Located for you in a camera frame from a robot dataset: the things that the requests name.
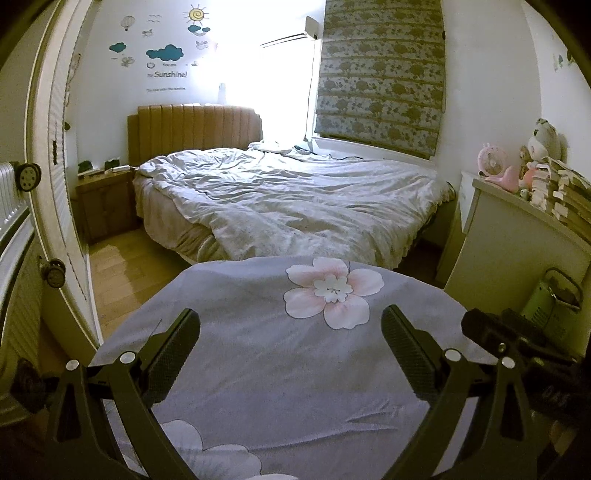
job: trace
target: sun decal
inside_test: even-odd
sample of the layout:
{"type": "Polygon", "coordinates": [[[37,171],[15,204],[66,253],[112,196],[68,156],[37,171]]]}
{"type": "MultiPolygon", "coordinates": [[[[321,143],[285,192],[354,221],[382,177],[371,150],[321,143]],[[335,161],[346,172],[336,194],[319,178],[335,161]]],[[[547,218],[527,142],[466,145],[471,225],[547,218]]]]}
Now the sun decal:
{"type": "Polygon", "coordinates": [[[201,20],[208,18],[205,16],[207,15],[207,12],[204,11],[203,8],[200,7],[200,5],[198,5],[197,8],[191,5],[191,10],[183,13],[188,15],[189,21],[187,21],[187,23],[193,22],[193,25],[195,23],[201,23],[201,20]]]}

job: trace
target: hot air balloon decal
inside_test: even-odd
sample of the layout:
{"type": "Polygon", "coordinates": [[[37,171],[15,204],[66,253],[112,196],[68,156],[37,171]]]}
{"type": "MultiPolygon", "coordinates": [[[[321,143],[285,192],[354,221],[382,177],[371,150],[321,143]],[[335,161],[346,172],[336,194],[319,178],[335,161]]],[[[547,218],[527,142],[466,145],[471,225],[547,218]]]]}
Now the hot air balloon decal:
{"type": "Polygon", "coordinates": [[[121,26],[125,29],[126,32],[134,23],[135,17],[132,17],[131,15],[127,15],[127,17],[123,17],[123,20],[121,20],[121,26]]]}

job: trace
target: white cabinet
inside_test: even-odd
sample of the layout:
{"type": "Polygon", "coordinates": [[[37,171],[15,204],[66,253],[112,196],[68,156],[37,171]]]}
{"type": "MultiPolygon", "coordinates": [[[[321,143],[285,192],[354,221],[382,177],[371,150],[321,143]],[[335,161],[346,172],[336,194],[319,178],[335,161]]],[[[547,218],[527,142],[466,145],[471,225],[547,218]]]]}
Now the white cabinet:
{"type": "Polygon", "coordinates": [[[465,308],[519,312],[547,268],[558,267],[580,284],[590,261],[591,245],[552,216],[462,173],[437,279],[465,308]]]}

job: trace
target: cloud decal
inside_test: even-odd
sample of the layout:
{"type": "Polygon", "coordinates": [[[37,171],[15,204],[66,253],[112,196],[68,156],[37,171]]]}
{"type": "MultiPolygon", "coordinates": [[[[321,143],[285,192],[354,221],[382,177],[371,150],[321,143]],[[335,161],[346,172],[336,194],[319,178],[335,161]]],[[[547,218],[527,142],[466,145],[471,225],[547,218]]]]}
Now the cloud decal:
{"type": "Polygon", "coordinates": [[[146,55],[151,59],[160,59],[162,61],[177,61],[184,54],[182,48],[175,47],[174,45],[169,44],[159,50],[148,50],[146,52],[146,55]]]}
{"type": "Polygon", "coordinates": [[[127,45],[125,45],[122,41],[120,41],[119,43],[116,43],[114,45],[111,45],[109,47],[109,50],[110,51],[114,51],[115,53],[121,53],[126,48],[127,48],[127,45]]]}

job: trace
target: wooden nightstand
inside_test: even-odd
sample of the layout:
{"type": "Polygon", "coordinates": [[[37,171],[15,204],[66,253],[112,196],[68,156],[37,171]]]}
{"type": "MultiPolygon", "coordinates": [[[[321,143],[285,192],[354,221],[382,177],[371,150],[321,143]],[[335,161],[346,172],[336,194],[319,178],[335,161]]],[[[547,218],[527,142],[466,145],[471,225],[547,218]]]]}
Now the wooden nightstand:
{"type": "Polygon", "coordinates": [[[133,170],[105,173],[78,182],[80,217],[89,244],[138,227],[134,174],[133,170]]]}

